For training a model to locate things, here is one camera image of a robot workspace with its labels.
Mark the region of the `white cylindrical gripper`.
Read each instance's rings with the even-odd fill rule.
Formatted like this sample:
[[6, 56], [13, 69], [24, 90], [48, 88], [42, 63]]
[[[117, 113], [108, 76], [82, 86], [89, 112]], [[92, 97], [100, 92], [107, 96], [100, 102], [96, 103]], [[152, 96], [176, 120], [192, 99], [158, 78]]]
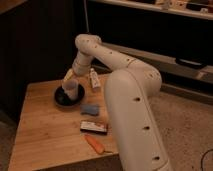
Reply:
[[85, 58], [76, 58], [73, 62], [72, 68], [68, 70], [63, 81], [70, 80], [73, 76], [73, 71], [77, 76], [83, 76], [89, 72], [90, 61]]

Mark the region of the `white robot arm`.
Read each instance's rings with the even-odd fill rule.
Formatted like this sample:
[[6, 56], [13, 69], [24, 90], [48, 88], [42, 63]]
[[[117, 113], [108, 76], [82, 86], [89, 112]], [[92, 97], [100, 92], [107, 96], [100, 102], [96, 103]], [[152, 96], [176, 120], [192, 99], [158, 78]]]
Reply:
[[66, 81], [87, 74], [94, 59], [112, 70], [105, 81], [104, 97], [123, 169], [174, 171], [148, 101], [161, 88], [160, 72], [107, 48], [97, 35], [80, 34], [75, 46], [78, 53]]

